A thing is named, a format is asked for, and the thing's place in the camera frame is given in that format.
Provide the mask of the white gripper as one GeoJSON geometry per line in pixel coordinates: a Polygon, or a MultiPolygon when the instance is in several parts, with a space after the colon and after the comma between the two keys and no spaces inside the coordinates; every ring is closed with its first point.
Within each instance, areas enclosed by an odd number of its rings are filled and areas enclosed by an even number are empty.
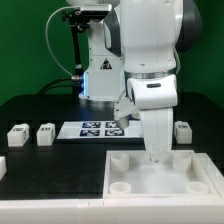
{"type": "Polygon", "coordinates": [[[177,105],[176,76],[127,81],[128,95],[140,117],[146,151],[159,157],[172,147],[173,108],[177,105]]]}

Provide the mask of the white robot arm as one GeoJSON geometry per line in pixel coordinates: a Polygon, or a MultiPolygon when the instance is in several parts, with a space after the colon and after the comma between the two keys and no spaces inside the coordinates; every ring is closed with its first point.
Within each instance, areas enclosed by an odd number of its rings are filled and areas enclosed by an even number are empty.
{"type": "Polygon", "coordinates": [[[151,155],[172,147],[178,54],[201,32],[194,0],[66,0],[74,26],[88,33],[89,66],[79,99],[114,109],[118,127],[141,122],[151,155]]]}

